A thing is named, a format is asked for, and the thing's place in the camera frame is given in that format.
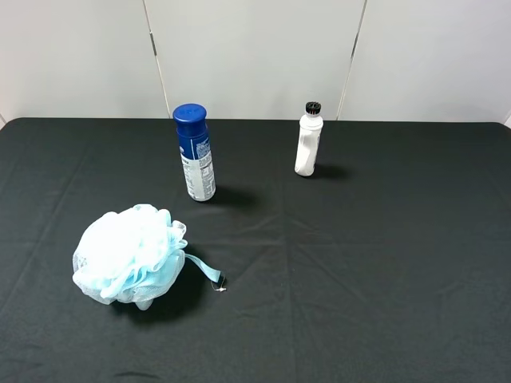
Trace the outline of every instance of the mesh sponge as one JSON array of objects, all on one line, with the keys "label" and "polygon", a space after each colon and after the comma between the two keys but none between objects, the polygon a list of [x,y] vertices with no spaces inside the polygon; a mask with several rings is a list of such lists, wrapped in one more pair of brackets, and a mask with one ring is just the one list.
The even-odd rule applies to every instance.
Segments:
[{"label": "mesh sponge", "polygon": [[183,223],[151,205],[106,213],[81,237],[73,254],[73,281],[99,303],[135,302],[141,310],[168,291],[185,258],[218,282],[218,270],[184,253],[185,233]]}]

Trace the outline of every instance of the white backdrop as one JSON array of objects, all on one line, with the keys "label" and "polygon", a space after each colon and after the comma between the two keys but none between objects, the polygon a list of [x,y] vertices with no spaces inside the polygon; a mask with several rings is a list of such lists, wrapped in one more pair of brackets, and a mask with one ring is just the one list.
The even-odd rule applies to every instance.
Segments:
[{"label": "white backdrop", "polygon": [[335,119],[363,0],[146,0],[169,108],[211,118]]},{"label": "white backdrop", "polygon": [[[511,112],[509,0],[367,0],[352,63],[363,0],[146,1],[171,110],[297,120],[317,100],[330,120]],[[6,120],[167,116],[143,0],[0,0],[0,15]]]},{"label": "white backdrop", "polygon": [[510,0],[368,0],[341,119],[505,122],[510,15]]},{"label": "white backdrop", "polygon": [[141,0],[0,0],[0,112],[165,117]]}]

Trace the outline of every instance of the black tablecloth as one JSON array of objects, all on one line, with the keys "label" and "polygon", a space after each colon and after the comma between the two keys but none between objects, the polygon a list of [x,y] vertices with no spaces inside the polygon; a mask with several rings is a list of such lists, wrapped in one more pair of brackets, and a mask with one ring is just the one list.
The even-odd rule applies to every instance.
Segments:
[{"label": "black tablecloth", "polygon": [[[0,132],[0,381],[509,382],[511,131],[209,121],[217,192],[188,197],[168,120],[39,120]],[[147,311],[72,282],[107,211],[167,208],[188,261]]]}]

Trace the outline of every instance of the can label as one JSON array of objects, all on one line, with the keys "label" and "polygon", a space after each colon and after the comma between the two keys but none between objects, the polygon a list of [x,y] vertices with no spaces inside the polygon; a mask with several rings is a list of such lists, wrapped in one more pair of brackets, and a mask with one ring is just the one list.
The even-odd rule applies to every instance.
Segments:
[{"label": "can label", "polygon": [[179,136],[179,145],[188,194],[197,201],[210,199],[216,185],[208,134],[195,138]]}]

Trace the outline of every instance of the blue cap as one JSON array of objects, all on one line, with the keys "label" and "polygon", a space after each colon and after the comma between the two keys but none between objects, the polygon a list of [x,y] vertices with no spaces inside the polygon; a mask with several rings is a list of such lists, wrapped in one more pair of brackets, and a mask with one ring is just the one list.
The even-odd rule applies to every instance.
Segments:
[{"label": "blue cap", "polygon": [[177,133],[185,137],[204,134],[206,128],[206,109],[198,104],[184,104],[174,109],[172,118],[177,124]]}]

